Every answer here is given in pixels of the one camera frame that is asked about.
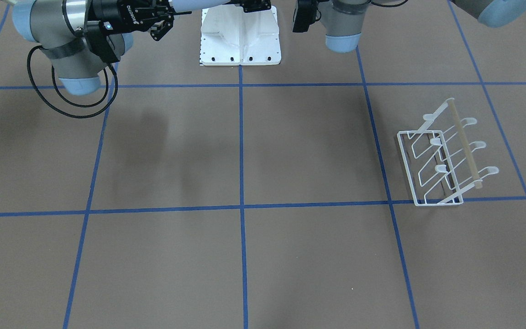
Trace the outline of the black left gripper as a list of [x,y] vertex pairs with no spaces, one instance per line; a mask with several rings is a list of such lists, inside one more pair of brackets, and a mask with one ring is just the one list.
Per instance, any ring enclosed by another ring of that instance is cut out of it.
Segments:
[[[241,0],[240,7],[243,12],[253,13],[271,9],[270,0]],[[297,0],[293,16],[292,32],[304,33],[309,27],[319,21],[321,13],[319,12],[318,0]]]

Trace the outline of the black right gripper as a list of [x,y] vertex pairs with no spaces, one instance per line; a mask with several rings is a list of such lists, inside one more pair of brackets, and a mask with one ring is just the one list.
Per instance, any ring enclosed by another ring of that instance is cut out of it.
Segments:
[[153,40],[161,40],[174,26],[173,6],[169,0],[93,0],[90,8],[92,20],[109,23],[113,31],[129,33],[139,31],[136,21],[161,20],[152,25],[149,34]]

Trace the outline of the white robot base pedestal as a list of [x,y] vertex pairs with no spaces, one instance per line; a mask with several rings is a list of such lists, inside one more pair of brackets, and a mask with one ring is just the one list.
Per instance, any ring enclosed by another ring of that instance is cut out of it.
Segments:
[[275,6],[251,13],[235,5],[202,9],[201,65],[278,65],[281,60]]

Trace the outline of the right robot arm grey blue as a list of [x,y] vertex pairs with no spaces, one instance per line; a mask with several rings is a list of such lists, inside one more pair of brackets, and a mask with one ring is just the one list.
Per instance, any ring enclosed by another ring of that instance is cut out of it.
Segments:
[[67,92],[84,96],[133,47],[133,32],[159,40],[175,13],[169,0],[19,0],[12,19],[21,36],[40,44]]

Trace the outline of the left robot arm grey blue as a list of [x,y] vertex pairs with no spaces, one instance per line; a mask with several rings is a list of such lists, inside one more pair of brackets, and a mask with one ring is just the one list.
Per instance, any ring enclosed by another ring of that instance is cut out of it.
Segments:
[[[395,8],[405,4],[399,0],[297,0],[292,31],[304,33],[319,21],[326,30],[326,46],[336,53],[354,50],[370,6]],[[526,0],[453,0],[455,6],[487,27],[503,27],[526,12]]]

